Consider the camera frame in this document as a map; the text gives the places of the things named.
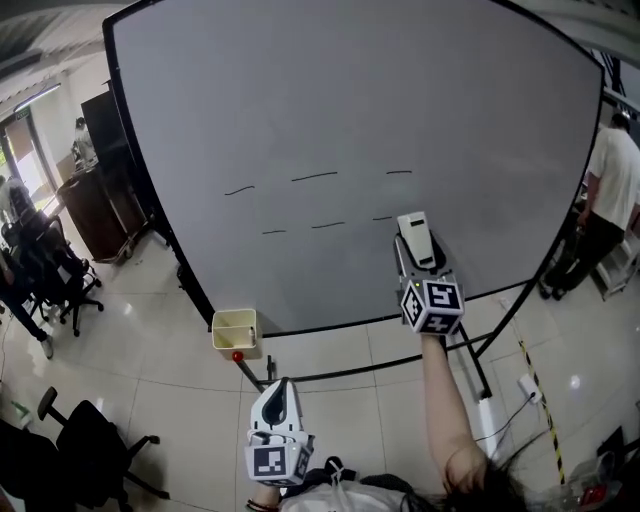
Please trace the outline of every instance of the black whiteboard frame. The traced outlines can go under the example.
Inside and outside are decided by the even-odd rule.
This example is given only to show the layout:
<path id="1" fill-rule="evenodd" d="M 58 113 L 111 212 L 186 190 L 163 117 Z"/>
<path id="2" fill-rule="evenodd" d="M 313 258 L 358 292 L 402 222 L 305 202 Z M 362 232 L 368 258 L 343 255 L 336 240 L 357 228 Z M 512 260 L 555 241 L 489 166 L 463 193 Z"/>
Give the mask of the black whiteboard frame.
<path id="1" fill-rule="evenodd" d="M 115 97 L 115 102 L 116 102 L 116 106 L 118 108 L 118 112 L 120 114 L 120 119 L 122 121 L 122 125 L 124 128 L 124 132 L 125 132 L 125 136 L 127 138 L 127 141 L 129 143 L 129 147 L 131 149 L 131 153 L 133 155 L 133 159 L 134 162 L 136 164 L 136 168 L 137 168 L 137 172 L 139 172 L 140 176 L 140 182 L 144 185 L 145 190 L 144 193 L 147 196 L 147 199 L 150 200 L 151 202 L 153 202 L 154 206 L 155 206 L 155 210 L 156 213 L 158 215 L 158 219 L 156 219 L 156 222 L 158 222 L 163 228 L 164 228 L 164 232 L 167 235 L 167 241 L 169 242 L 169 244 L 171 245 L 171 247 L 173 248 L 176 258 L 178 260 L 178 262 L 180 263 L 180 265 L 182 266 L 183 272 L 186 272 L 188 276 L 191 277 L 190 281 L 191 284 L 190 286 L 188 286 L 189 289 L 186 289 L 187 287 L 185 286 L 185 291 L 187 292 L 187 294 L 189 295 L 189 297 L 191 298 L 191 300 L 193 301 L 194 305 L 196 306 L 196 308 L 198 309 L 198 311 L 200 312 L 200 314 L 203 317 L 203 320 L 205 321 L 207 327 L 210 329 L 211 326 L 211 322 L 213 320 L 213 313 L 214 313 L 214 308 L 213 305 L 211 304 L 211 302 L 209 301 L 209 299 L 207 298 L 204 290 L 202 289 L 202 287 L 200 286 L 200 284 L 197 281 L 197 278 L 195 277 L 195 274 L 193 273 L 191 266 L 189 265 L 189 262 L 187 261 L 184 252 L 182 251 L 180 244 L 178 243 L 178 240 L 175 236 L 175 233 L 173 232 L 173 229 L 171 228 L 171 224 L 169 222 L 169 219 L 166 216 L 166 213 L 164 212 L 164 209 L 162 208 L 162 204 L 160 203 L 160 199 L 158 197 L 158 194 L 155 190 L 155 187 L 153 185 L 153 181 L 151 179 L 151 176 L 149 174 L 149 171 L 147 169 L 146 163 L 144 161 L 144 157 L 142 155 L 142 151 L 140 149 L 139 143 L 138 143 L 138 138 L 136 136 L 136 131 L 135 128 L 133 126 L 132 120 L 131 120 L 131 116 L 129 113 L 129 108 L 127 106 L 127 100 L 124 94 L 124 88 L 123 88 L 123 84 L 122 84 L 122 79 L 120 76 L 120 68 L 118 65 L 118 56 L 117 56 L 117 51 L 116 51 L 116 45 L 115 45 L 115 38 L 114 38 L 114 26 L 116 23 L 118 23 L 119 21 L 121 21 L 122 19 L 146 8 L 149 6 L 152 6 L 156 3 L 158 3 L 159 1 L 162 0 L 139 0 L 138 2 L 131 4 L 127 7 L 125 7 L 124 9 L 122 9 L 121 11 L 113 14 L 112 16 L 106 18 L 103 21 L 102 24 L 102 29 L 104 32 L 104 40 L 105 40 L 105 51 L 106 51 L 106 55 L 107 55 L 107 62 L 108 62 L 108 66 L 109 66 L 109 73 L 111 75 L 111 81 L 112 81 L 112 90 L 113 90 L 113 94 Z M 569 45 L 571 45 L 573 48 L 575 48 L 576 50 L 578 50 L 580 53 L 582 53 L 585 57 L 589 58 L 594 64 L 596 64 L 599 68 L 600 68 L 600 72 L 601 72 L 601 92 L 600 92 L 600 103 L 598 105 L 598 112 L 596 115 L 596 118 L 594 119 L 594 128 L 593 128 L 593 136 L 591 139 L 591 145 L 589 148 L 589 152 L 586 155 L 586 160 L 585 160 L 585 164 L 584 164 L 584 170 L 583 173 L 580 177 L 580 179 L 578 180 L 578 183 L 576 185 L 576 191 L 574 193 L 573 196 L 573 200 L 575 200 L 575 197 L 578 195 L 578 192 L 580 191 L 580 186 L 582 183 L 582 177 L 584 176 L 584 173 L 586 172 L 586 168 L 588 165 L 588 161 L 589 161 L 589 156 L 591 154 L 591 151 L 593 149 L 593 145 L 595 144 L 595 139 L 596 139 L 596 135 L 598 133 L 598 121 L 600 119 L 600 110 L 601 110 L 601 105 L 602 105 L 602 101 L 604 98 L 604 68 L 602 67 L 602 65 L 593 57 L 593 55 L 591 55 L 587 50 L 585 50 L 584 48 L 582 48 L 582 46 L 580 46 L 578 43 L 576 43 L 573 39 L 571 39 L 569 36 L 567 36 L 566 34 L 564 34 L 563 32 L 561 32 L 560 30 L 558 30 L 556 27 L 554 27 L 553 25 L 551 25 L 550 23 L 548 23 L 547 21 L 545 21 L 544 19 L 540 18 L 539 16 L 537 16 L 536 14 L 524 9 L 523 7 L 516 5 L 510 1 L 507 0 L 485 0 L 488 2 L 492 2 L 495 4 L 498 4 L 502 7 L 505 7 L 521 16 L 524 16 L 525 18 L 529 19 L 530 21 L 537 23 L 538 25 L 546 28 L 547 30 L 551 31 L 552 33 L 554 33 L 556 36 L 558 36 L 560 39 L 562 39 L 563 41 L 565 41 L 566 43 L 568 43 Z M 571 207 L 573 205 L 573 201 L 571 202 L 571 204 L 568 205 L 567 207 L 567 214 L 566 216 L 569 214 L 569 212 L 571 211 Z M 479 294 L 476 296 L 472 296 L 469 297 L 467 300 L 473 300 L 473 299 L 477 299 L 477 298 L 481 298 L 487 295 L 491 295 L 494 293 L 498 293 L 500 291 L 503 290 L 507 290 L 516 286 L 520 286 L 520 285 L 525 285 L 524 289 L 522 290 L 522 292 L 520 293 L 520 295 L 518 296 L 518 298 L 514 301 L 513 305 L 511 306 L 511 308 L 507 311 L 507 313 L 505 314 L 504 318 L 500 321 L 500 323 L 496 326 L 496 328 L 491 332 L 488 333 L 486 335 L 480 336 L 478 338 L 475 338 L 473 340 L 469 340 L 466 335 L 464 335 L 463 337 L 465 338 L 465 342 L 457 344 L 451 348 L 456 349 L 456 348 L 462 348 L 464 346 L 466 346 L 469 351 L 470 351 L 470 355 L 473 359 L 473 362 L 476 366 L 476 368 L 478 369 L 478 372 L 480 374 L 480 377 L 483 381 L 483 385 L 485 387 L 485 395 L 490 396 L 490 390 L 488 388 L 488 384 L 486 383 L 486 379 L 484 378 L 484 374 L 482 372 L 482 369 L 480 368 L 480 364 L 478 361 L 478 358 L 486 351 L 486 349 L 489 347 L 489 345 L 491 345 L 491 343 L 498 337 L 498 335 L 500 334 L 500 332 L 502 332 L 502 330 L 505 328 L 505 326 L 509 323 L 509 321 L 513 318 L 513 316 L 516 314 L 516 312 L 518 311 L 518 309 L 522 306 L 522 304 L 524 303 L 524 301 L 526 300 L 526 298 L 528 297 L 528 295 L 531 293 L 531 291 L 533 290 L 533 287 L 536 285 L 536 283 L 538 282 L 538 280 L 540 279 L 540 277 L 542 276 L 542 274 L 544 273 L 547 265 L 549 264 L 549 262 L 551 261 L 551 258 L 553 257 L 553 254 L 556 250 L 556 248 L 558 247 L 561 239 L 562 239 L 562 226 L 564 225 L 564 222 L 561 223 L 559 229 L 558 229 L 558 233 L 556 234 L 556 237 L 554 238 L 554 241 L 551 244 L 551 247 L 549 248 L 549 251 L 547 252 L 546 256 L 543 258 L 540 267 L 538 268 L 538 270 L 536 271 L 536 273 L 534 274 L 534 276 L 532 276 L 531 279 L 529 280 L 525 280 L 525 281 L 521 281 L 519 283 L 514 283 L 513 285 L 504 287 L 504 288 L 500 288 L 500 289 L 496 289 L 496 290 L 492 290 L 490 292 L 486 292 L 483 294 Z M 373 318 L 373 319 L 365 319 L 365 320 L 361 320 L 361 321 L 357 321 L 357 322 L 351 322 L 351 323 L 347 323 L 347 324 L 340 324 L 340 325 L 332 325 L 332 326 L 324 326 L 324 327 L 318 327 L 318 328 L 313 328 L 313 329 L 306 329 L 306 330 L 298 330 L 298 331 L 290 331 L 290 332 L 283 332 L 283 333 L 270 333 L 270 334 L 265 334 L 264 337 L 265 338 L 269 338 L 269 337 L 276 337 L 276 336 L 290 336 L 290 335 L 297 335 L 297 334 L 305 334 L 305 333 L 311 333 L 311 332 L 317 332 L 317 331 L 325 331 L 325 330 L 331 330 L 331 329 L 340 329 L 340 328 L 345 328 L 345 327 L 352 327 L 352 326 L 357 326 L 357 325 L 362 325 L 362 324 L 368 324 L 368 323 L 373 323 L 373 322 L 379 322 L 379 321 L 383 321 L 383 320 L 389 320 L 389 319 L 393 319 L 393 318 L 399 318 L 400 314 L 395 314 L 395 315 L 388 315 L 388 316 L 384 316 L 384 317 L 380 317 L 380 318 Z M 475 350 L 472 347 L 473 343 L 476 342 L 480 342 L 480 341 L 484 341 L 484 343 L 482 344 L 482 346 L 478 349 Z M 421 356 L 414 356 L 412 358 L 406 358 L 407 360 L 397 360 L 397 361 L 391 361 L 389 363 L 383 363 L 384 367 L 389 367 L 389 366 L 395 366 L 397 364 L 405 364 L 408 362 L 411 362 L 412 360 L 416 360 L 416 357 L 419 358 Z M 251 372 L 251 370 L 249 370 L 249 368 L 246 366 L 246 364 L 240 364 L 239 365 L 241 370 L 245 373 L 245 375 L 247 376 L 247 378 L 254 384 L 254 386 L 256 386 L 256 388 L 258 388 L 259 390 L 261 390 L 262 388 L 262 384 L 267 384 L 267 381 L 258 381 L 258 379 L 255 377 L 255 375 L 253 375 L 253 373 Z M 381 365 L 372 365 L 372 366 L 368 366 L 368 367 L 363 367 L 363 368 L 358 368 L 358 369 L 353 369 L 353 370 L 348 370 L 347 372 L 350 373 L 362 373 L 362 372 L 367 372 L 367 371 L 373 371 L 375 369 L 380 369 L 378 368 Z M 308 377 L 301 377 L 301 379 L 304 380 L 319 380 L 319 379 L 323 379 L 323 378 L 332 378 L 332 377 L 338 377 L 341 376 L 342 373 L 344 372 L 337 372 L 340 375 L 333 375 L 333 374 L 323 374 L 323 375 L 317 375 L 317 376 L 308 376 Z"/>

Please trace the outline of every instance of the fluorescent light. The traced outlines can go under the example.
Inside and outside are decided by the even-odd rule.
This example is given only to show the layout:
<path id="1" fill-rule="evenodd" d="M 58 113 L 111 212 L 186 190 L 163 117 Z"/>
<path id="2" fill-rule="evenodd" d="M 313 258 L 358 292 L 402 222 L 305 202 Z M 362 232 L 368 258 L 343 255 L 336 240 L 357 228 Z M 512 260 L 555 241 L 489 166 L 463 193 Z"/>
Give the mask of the fluorescent light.
<path id="1" fill-rule="evenodd" d="M 18 112 L 18 110 L 22 110 L 23 108 L 28 107 L 38 98 L 42 98 L 45 94 L 49 94 L 50 92 L 55 91 L 58 87 L 60 87 L 60 84 L 52 85 L 51 87 L 42 89 L 40 92 L 34 94 L 33 96 L 29 96 L 29 98 L 27 98 L 22 103 L 20 103 L 16 108 L 14 108 L 13 112 L 15 113 L 15 112 Z"/>

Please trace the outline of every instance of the whiteboard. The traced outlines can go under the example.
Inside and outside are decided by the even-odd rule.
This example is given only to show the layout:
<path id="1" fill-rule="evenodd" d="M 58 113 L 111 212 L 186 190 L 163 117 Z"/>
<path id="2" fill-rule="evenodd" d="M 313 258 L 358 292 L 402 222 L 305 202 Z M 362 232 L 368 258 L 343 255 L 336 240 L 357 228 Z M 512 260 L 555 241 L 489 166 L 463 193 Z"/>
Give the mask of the whiteboard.
<path id="1" fill-rule="evenodd" d="M 595 61 L 490 1 L 163 0 L 105 37 L 186 261 L 266 334 L 397 315 L 414 211 L 467 298 L 531 279 L 598 119 Z"/>

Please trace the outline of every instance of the yellow black striped pole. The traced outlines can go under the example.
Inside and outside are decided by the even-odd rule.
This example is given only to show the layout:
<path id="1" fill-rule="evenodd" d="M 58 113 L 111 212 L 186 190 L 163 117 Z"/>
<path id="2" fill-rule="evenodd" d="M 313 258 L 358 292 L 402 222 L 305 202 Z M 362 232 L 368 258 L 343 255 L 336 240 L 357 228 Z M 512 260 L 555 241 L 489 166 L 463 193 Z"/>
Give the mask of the yellow black striped pole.
<path id="1" fill-rule="evenodd" d="M 527 368 L 529 369 L 529 375 L 533 378 L 533 381 L 538 386 L 540 390 L 540 394 L 542 395 L 542 408 L 544 409 L 544 413 L 547 416 L 547 424 L 549 425 L 549 432 L 551 432 L 551 439 L 553 441 L 553 448 L 556 452 L 556 464 L 558 466 L 558 473 L 560 474 L 560 484 L 565 484 L 564 478 L 564 468 L 562 467 L 562 455 L 560 454 L 560 443 L 558 442 L 558 434 L 556 432 L 556 427 L 553 424 L 553 418 L 551 418 L 551 413 L 549 412 L 549 407 L 547 406 L 547 398 L 544 396 L 544 391 L 542 391 L 542 387 L 540 386 L 540 379 L 538 378 L 538 374 L 533 368 L 533 364 L 531 363 L 531 358 L 529 357 L 529 353 L 527 352 L 527 348 L 524 346 L 524 340 L 518 339 L 518 344 L 522 349 L 522 354 L 524 355 L 524 359 L 527 362 Z"/>

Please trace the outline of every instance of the ceiling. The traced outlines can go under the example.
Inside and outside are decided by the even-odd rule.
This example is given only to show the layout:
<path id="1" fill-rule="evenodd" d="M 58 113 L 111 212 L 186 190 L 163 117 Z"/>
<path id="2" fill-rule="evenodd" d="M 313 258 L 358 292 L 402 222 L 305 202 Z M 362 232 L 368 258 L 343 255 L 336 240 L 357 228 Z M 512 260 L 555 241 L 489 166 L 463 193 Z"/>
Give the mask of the ceiling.
<path id="1" fill-rule="evenodd" d="M 30 88 L 36 92 L 38 84 L 104 51 L 102 21 L 125 5 L 90 0 L 83 5 L 75 0 L 2 3 L 0 110 L 16 95 Z"/>

